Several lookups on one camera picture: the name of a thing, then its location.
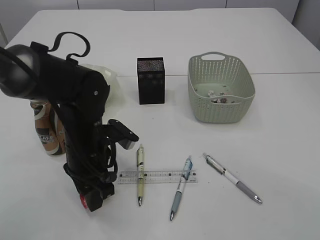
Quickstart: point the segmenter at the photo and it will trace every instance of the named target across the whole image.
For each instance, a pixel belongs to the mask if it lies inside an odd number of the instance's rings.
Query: transparent ruler
[[[178,183],[180,177],[186,171],[159,170],[143,171],[145,184]],[[121,171],[118,173],[118,184],[137,184],[139,171]],[[187,183],[197,183],[196,171],[190,171]]]

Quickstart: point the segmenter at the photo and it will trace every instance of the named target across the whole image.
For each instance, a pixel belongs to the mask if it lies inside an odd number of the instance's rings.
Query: bottle
[[[66,152],[64,127],[51,104],[46,101],[30,101],[34,111],[35,131],[50,156]]]

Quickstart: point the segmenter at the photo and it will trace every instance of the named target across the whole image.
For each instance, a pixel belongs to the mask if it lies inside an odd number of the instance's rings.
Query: black box
[[[138,58],[136,64],[139,102],[143,104],[165,103],[165,66],[163,57]]]

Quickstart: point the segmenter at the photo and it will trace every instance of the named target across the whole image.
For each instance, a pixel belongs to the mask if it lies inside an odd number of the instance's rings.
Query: pen
[[[172,207],[171,207],[171,212],[170,212],[170,221],[172,221],[172,219],[174,218],[175,214],[178,211],[178,207],[182,198],[182,194],[185,190],[186,187],[186,181],[189,178],[190,175],[190,170],[192,169],[192,162],[191,162],[191,156],[189,156],[187,158],[187,160],[185,161],[184,167],[183,167],[183,173],[181,174],[180,177],[180,181],[179,181],[179,185],[178,188],[176,189],[175,192],[175,196],[174,196],[174,200],[172,203]]]
[[[218,173],[221,175],[224,175],[227,179],[230,180],[238,189],[240,189],[242,192],[244,192],[245,195],[247,195],[250,199],[255,201],[258,204],[262,204],[262,201],[260,197],[258,197],[257,194],[255,194],[253,191],[251,191],[244,183],[242,183],[239,179],[237,179],[234,175],[232,175],[227,169],[225,169],[223,166],[221,166],[216,160],[214,160],[210,155],[203,153],[203,156],[211,167],[213,167]]]
[[[136,166],[138,170],[138,204],[141,207],[142,200],[144,198],[144,161],[145,161],[145,151],[142,144],[140,144],[139,149],[136,151]]]

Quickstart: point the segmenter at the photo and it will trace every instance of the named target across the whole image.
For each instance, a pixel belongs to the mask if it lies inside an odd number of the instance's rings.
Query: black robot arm
[[[65,34],[84,40],[84,54],[70,53],[66,60],[48,54],[58,49]],[[82,204],[94,211],[114,194],[116,143],[130,149],[139,137],[118,120],[102,124],[110,86],[102,74],[79,66],[71,58],[85,57],[89,51],[88,40],[74,32],[60,33],[51,50],[37,42],[30,47],[0,48],[0,89],[10,97],[51,103],[65,129],[67,159],[63,168],[72,178]]]

